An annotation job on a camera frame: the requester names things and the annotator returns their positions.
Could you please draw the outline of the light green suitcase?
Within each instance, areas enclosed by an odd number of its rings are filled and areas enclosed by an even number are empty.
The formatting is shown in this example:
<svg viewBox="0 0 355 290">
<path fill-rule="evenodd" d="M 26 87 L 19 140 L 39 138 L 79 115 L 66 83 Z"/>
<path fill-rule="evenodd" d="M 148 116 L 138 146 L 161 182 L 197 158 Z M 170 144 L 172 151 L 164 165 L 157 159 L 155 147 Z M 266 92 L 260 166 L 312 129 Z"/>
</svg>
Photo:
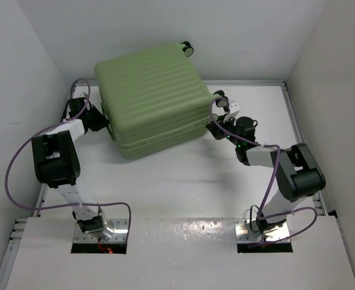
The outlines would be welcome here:
<svg viewBox="0 0 355 290">
<path fill-rule="evenodd" d="M 205 134 L 211 93 L 190 62 L 190 42 L 96 63 L 102 111 L 122 155 L 136 160 Z"/>
</svg>

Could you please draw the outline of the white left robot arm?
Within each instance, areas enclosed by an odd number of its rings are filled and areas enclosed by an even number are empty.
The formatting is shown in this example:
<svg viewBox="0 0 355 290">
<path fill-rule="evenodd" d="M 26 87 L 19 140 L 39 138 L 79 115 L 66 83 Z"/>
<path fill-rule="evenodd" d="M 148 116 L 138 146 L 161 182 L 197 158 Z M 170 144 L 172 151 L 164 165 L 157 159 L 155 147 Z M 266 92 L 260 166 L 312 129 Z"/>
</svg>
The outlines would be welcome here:
<svg viewBox="0 0 355 290">
<path fill-rule="evenodd" d="M 91 206 L 95 200 L 79 179 L 80 162 L 74 142 L 88 130 L 103 129 L 108 120 L 85 97 L 72 98 L 68 105 L 71 121 L 31 139 L 35 174 L 39 182 L 57 190 L 71 205 L 83 233 L 106 239 L 113 234 L 112 226 L 99 206 Z"/>
</svg>

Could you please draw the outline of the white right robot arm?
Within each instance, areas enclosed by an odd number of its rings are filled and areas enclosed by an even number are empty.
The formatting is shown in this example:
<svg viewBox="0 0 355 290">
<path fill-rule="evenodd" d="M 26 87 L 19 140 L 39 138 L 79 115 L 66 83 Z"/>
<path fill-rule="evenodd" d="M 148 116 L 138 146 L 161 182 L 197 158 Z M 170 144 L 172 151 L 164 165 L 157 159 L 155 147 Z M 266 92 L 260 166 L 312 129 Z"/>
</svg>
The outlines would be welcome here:
<svg viewBox="0 0 355 290">
<path fill-rule="evenodd" d="M 268 189 L 258 207 L 253 230 L 263 233 L 283 224 L 305 198 L 326 186 L 325 176 L 305 143 L 282 149 L 256 142 L 258 122 L 250 117 L 212 120 L 206 129 L 214 139 L 227 139 L 235 146 L 236 157 L 245 166 L 272 168 Z"/>
</svg>

